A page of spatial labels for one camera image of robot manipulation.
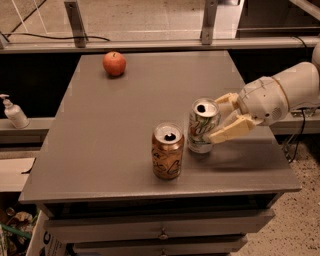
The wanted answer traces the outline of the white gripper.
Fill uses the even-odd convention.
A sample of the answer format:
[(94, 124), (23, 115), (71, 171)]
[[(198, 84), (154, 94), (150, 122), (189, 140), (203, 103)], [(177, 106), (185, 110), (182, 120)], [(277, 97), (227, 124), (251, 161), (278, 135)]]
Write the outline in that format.
[(253, 130), (257, 124), (270, 126), (282, 120), (289, 111), (287, 97), (279, 84), (272, 77), (261, 77), (246, 84), (237, 93), (227, 93), (215, 100), (217, 104), (238, 102), (241, 112), (248, 115), (237, 115), (227, 126), (207, 135), (212, 144), (223, 143), (244, 135)]

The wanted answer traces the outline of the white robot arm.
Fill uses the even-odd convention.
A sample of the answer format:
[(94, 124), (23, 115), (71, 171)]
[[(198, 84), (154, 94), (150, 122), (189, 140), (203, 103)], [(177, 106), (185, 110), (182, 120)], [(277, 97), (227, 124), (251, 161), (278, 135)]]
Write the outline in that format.
[(225, 94), (215, 102), (223, 118), (205, 135), (211, 144), (247, 135), (257, 126), (270, 126), (292, 110), (319, 107), (320, 43), (314, 47), (310, 62), (260, 77), (246, 84), (239, 93)]

